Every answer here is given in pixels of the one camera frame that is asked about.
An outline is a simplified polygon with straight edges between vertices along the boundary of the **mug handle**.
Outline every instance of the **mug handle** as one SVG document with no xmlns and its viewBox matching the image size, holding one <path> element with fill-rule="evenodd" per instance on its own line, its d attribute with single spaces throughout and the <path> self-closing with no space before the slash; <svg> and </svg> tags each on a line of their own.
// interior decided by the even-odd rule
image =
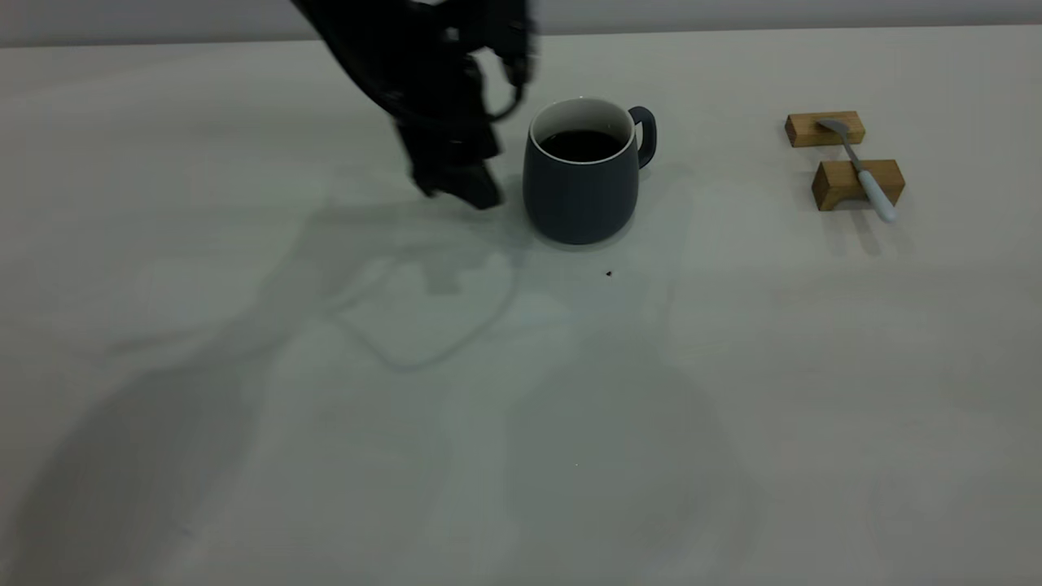
<svg viewBox="0 0 1042 586">
<path fill-rule="evenodd" d="M 644 106 L 635 105 L 629 108 L 629 116 L 632 117 L 635 124 L 644 125 L 644 141 L 641 149 L 637 151 L 637 161 L 640 169 L 643 169 L 654 158 L 654 151 L 659 146 L 659 128 L 654 125 L 654 115 Z"/>
</svg>

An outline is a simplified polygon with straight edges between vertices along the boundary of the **wooden block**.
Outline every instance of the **wooden block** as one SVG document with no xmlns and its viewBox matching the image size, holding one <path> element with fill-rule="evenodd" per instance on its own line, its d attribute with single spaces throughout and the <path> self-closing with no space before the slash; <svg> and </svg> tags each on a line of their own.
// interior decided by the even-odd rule
<svg viewBox="0 0 1042 586">
<path fill-rule="evenodd" d="M 843 139 L 824 126 L 818 125 L 818 120 L 834 118 L 850 127 L 850 143 L 861 144 L 865 140 L 865 125 L 857 112 L 821 112 L 817 114 L 791 114 L 785 123 L 785 132 L 789 135 L 789 143 L 793 147 L 841 145 Z"/>
<path fill-rule="evenodd" d="M 876 182 L 883 188 L 883 193 L 894 205 L 904 191 L 904 175 L 901 174 L 900 167 L 896 161 L 863 161 L 865 169 L 872 172 Z M 854 171 L 853 163 L 849 161 L 825 161 L 818 167 L 818 174 L 814 177 L 814 199 L 818 202 L 818 210 L 828 212 L 836 207 L 840 201 L 847 199 L 861 199 L 868 201 L 865 189 L 858 180 L 858 173 Z"/>
</svg>

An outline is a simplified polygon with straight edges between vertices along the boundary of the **coffee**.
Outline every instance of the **coffee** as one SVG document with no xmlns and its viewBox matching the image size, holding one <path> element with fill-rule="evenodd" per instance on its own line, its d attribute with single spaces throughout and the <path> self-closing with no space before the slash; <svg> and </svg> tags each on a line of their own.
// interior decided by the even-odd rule
<svg viewBox="0 0 1042 586">
<path fill-rule="evenodd" d="M 539 143 L 539 146 L 557 158 L 592 163 L 615 155 L 624 145 L 615 137 L 597 130 L 565 130 Z"/>
</svg>

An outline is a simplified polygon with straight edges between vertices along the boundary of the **white spoon handle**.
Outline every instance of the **white spoon handle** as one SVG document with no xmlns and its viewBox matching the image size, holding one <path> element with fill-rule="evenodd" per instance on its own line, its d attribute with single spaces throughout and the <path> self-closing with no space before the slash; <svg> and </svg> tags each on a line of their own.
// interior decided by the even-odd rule
<svg viewBox="0 0 1042 586">
<path fill-rule="evenodd" d="M 865 188 L 868 200 L 875 206 L 875 213 L 879 215 L 879 219 L 888 224 L 896 220 L 897 210 L 894 210 L 894 204 L 890 202 L 887 194 L 883 193 L 883 188 L 875 181 L 872 173 L 862 171 L 858 173 L 858 179 L 861 181 L 861 187 Z"/>
</svg>

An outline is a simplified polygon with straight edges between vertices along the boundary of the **robotic arm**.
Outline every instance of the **robotic arm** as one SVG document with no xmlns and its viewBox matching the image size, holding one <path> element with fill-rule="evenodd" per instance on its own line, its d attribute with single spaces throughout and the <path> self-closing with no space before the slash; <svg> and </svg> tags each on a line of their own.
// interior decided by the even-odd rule
<svg viewBox="0 0 1042 586">
<path fill-rule="evenodd" d="M 394 118 L 427 196 L 445 192 L 478 210 L 499 189 L 485 160 L 499 154 L 492 124 L 510 116 L 531 78 L 527 0 L 293 0 L 348 76 Z M 490 115 L 471 52 L 502 62 L 514 101 Z"/>
</svg>

